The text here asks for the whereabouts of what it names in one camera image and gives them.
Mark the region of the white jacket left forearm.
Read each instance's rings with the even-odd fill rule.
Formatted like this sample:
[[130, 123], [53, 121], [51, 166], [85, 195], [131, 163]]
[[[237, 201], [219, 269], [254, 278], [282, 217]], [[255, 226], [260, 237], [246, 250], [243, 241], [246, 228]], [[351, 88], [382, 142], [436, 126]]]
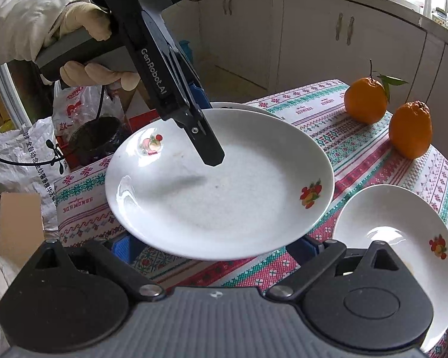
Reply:
[[51, 41], [74, 2], [90, 0], [0, 0], [0, 65], [34, 60]]

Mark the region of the gloved left hand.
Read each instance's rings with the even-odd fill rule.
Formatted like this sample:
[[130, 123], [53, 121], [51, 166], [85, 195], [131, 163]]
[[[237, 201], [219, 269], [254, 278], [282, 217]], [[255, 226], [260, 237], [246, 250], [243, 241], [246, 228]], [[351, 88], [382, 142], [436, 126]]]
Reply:
[[[74, 2], [67, 6], [59, 26], [59, 37], [81, 27], [96, 41], [107, 41], [111, 37], [107, 14], [93, 3]], [[82, 65], [76, 61], [66, 62], [59, 69], [59, 74], [69, 87], [110, 85], [119, 82], [124, 91], [133, 91], [141, 81], [137, 73], [113, 71], [96, 63]]]

